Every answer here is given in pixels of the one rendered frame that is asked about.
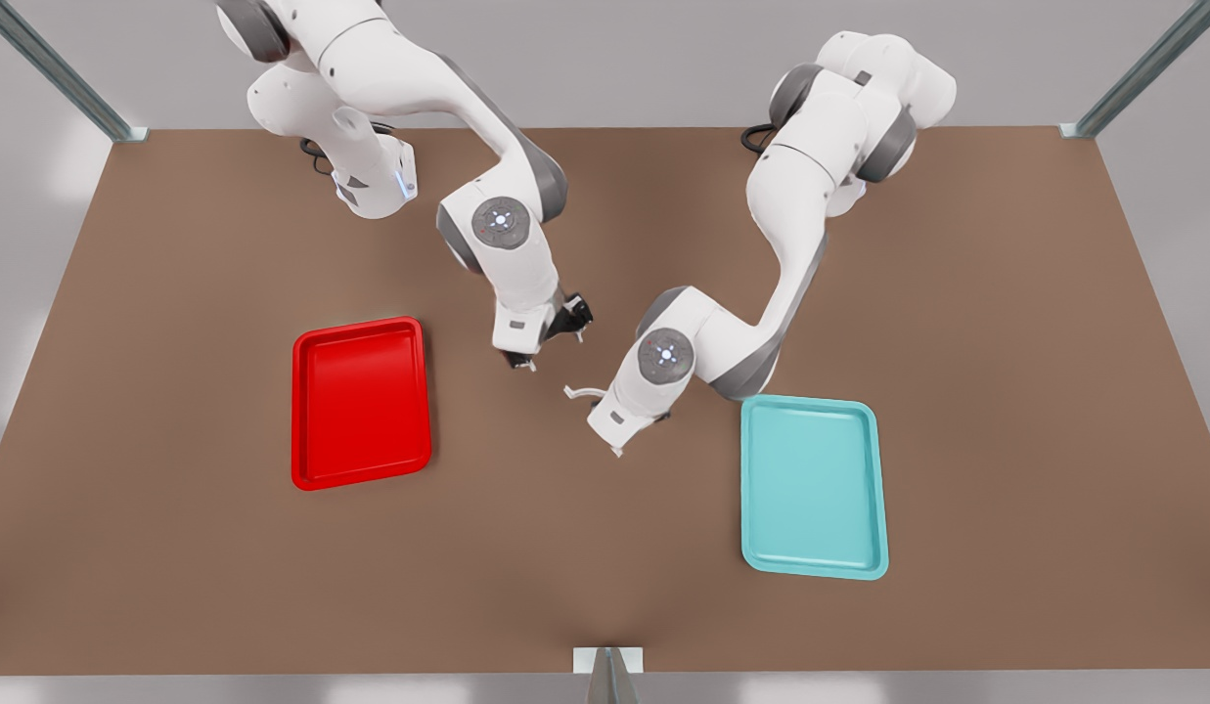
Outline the teal rectangular tray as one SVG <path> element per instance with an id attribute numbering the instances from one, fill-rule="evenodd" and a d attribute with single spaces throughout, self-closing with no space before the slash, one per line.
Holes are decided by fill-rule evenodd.
<path id="1" fill-rule="evenodd" d="M 889 569 L 877 420 L 832 398 L 741 406 L 741 553 L 751 569 L 876 581 Z"/>

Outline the red rectangular tray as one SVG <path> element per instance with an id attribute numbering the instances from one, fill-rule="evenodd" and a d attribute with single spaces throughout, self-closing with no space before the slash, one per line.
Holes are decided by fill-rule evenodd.
<path id="1" fill-rule="evenodd" d="M 411 475 L 433 458 L 424 327 L 402 316 L 305 331 L 290 353 L 290 481 Z"/>

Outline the silver frame post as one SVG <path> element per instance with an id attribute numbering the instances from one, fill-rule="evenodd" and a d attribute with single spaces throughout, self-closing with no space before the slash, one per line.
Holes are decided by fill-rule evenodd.
<path id="1" fill-rule="evenodd" d="M 53 83 L 54 88 L 59 90 L 60 94 L 113 143 L 136 144 L 146 140 L 150 129 L 145 126 L 127 123 L 106 100 L 96 93 L 96 90 L 92 90 L 92 86 L 77 74 L 75 68 L 60 58 L 53 46 L 18 10 L 13 8 L 8 0 L 0 0 L 0 36 L 15 50 L 18 50 L 31 67 L 36 67 L 38 71 L 50 83 Z"/>
<path id="2" fill-rule="evenodd" d="M 574 647 L 574 674 L 590 674 L 584 704 L 641 704 L 633 676 L 645 671 L 641 647 Z"/>
<path id="3" fill-rule="evenodd" d="M 1093 140 L 1108 128 L 1127 106 L 1185 54 L 1210 27 L 1210 0 L 1191 0 L 1185 12 L 1150 45 L 1133 67 L 1114 81 L 1074 123 L 1058 125 L 1059 134 L 1068 140 Z"/>

